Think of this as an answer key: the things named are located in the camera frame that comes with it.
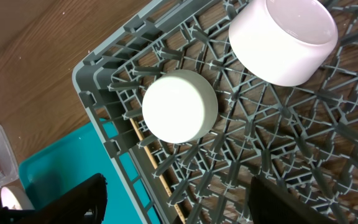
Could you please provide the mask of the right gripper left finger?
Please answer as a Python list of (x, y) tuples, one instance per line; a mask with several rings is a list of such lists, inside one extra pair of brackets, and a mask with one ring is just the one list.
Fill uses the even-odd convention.
[(101, 224), (107, 203), (106, 178), (97, 173), (40, 210), (13, 210), (0, 204), (0, 223)]

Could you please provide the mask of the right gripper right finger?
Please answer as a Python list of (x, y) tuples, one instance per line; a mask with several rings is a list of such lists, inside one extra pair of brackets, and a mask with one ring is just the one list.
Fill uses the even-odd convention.
[(249, 208), (255, 224), (334, 224), (271, 181), (253, 177)]

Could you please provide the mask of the white bowl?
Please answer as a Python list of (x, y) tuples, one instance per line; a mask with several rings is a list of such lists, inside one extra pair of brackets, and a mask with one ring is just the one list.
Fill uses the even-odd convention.
[(142, 100), (150, 132), (169, 143), (199, 139), (213, 128), (218, 100), (207, 79), (191, 70), (172, 70), (151, 84)]

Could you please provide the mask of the pink bowl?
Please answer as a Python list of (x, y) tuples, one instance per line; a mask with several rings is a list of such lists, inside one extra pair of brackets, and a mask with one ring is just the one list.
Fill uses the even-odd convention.
[(279, 86), (307, 82), (338, 37), (332, 15), (317, 0), (251, 0), (229, 26), (229, 41), (240, 63)]

